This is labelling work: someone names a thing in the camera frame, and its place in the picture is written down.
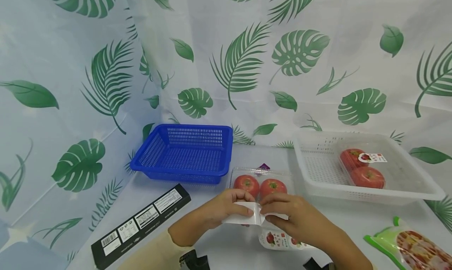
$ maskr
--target barcode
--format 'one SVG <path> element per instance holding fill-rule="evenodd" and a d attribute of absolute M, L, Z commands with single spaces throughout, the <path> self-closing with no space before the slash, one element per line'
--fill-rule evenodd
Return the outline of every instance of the barcode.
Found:
<path fill-rule="evenodd" d="M 107 244 L 109 244 L 112 240 L 118 237 L 118 233 L 114 231 L 111 233 L 108 237 L 102 240 L 102 247 L 105 247 Z"/>

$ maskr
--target nutrition label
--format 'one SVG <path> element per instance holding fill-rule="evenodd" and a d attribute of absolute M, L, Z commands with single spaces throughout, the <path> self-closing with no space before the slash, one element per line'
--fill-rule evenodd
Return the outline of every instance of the nutrition label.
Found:
<path fill-rule="evenodd" d="M 182 196 L 176 191 L 176 189 L 172 189 L 169 193 L 164 195 L 161 199 L 154 202 L 155 207 L 160 213 L 163 213 L 167 208 L 181 199 Z"/>

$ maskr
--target white table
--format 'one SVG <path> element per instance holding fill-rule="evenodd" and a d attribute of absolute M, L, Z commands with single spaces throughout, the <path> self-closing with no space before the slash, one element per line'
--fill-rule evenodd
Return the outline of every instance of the white table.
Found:
<path fill-rule="evenodd" d="M 256 168 L 262 163 L 266 163 L 271 169 L 291 171 L 292 174 L 300 177 L 301 172 L 293 150 L 234 145 L 230 171 L 236 166 Z M 132 250 L 129 250 L 126 255 L 108 269 L 116 269 L 134 250 L 148 243 L 190 210 L 199 207 L 220 193 L 229 186 L 229 180 L 230 173 L 223 177 L 221 183 L 216 187 L 183 184 L 191 195 L 191 203 L 158 227 Z M 99 223 L 90 239 L 78 252 L 78 255 L 69 265 L 68 270 L 96 269 L 91 253 L 91 244 L 173 186 L 175 186 L 173 182 L 154 181 L 142 173 L 137 173 L 124 188 L 102 222 Z M 300 187 L 297 188 L 299 193 L 306 196 L 302 187 L 301 189 Z M 306 198 L 333 223 L 344 229 L 380 270 L 397 270 L 397 267 L 383 253 L 366 243 L 363 240 L 363 236 L 366 234 L 373 235 L 381 231 L 381 229 L 391 226 L 393 216 L 401 217 L 414 229 L 420 231 L 442 247 L 445 252 L 452 253 L 452 235 L 423 201 L 414 202 L 406 206 L 391 206 L 309 196 L 306 196 Z M 331 261 L 327 255 L 317 249 L 292 252 L 267 250 L 260 245 L 257 238 L 258 233 L 259 229 L 256 226 L 245 228 L 240 225 L 224 224 L 206 233 L 196 243 L 195 248 L 198 256 L 208 255 L 210 269 L 212 270 L 292 270 L 303 269 L 302 265 L 310 257 L 314 257 L 319 265 L 324 265 Z"/>

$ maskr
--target beige sleeve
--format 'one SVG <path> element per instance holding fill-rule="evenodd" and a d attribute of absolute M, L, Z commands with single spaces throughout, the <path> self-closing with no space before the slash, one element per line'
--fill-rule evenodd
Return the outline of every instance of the beige sleeve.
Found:
<path fill-rule="evenodd" d="M 192 249 L 173 243 L 166 229 L 128 257 L 118 270 L 179 270 L 179 258 Z"/>

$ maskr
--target food package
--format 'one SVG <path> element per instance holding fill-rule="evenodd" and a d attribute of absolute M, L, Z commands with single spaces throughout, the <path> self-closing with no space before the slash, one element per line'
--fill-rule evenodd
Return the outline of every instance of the food package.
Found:
<path fill-rule="evenodd" d="M 452 256 L 399 217 L 394 217 L 394 226 L 364 239 L 401 270 L 452 270 Z"/>

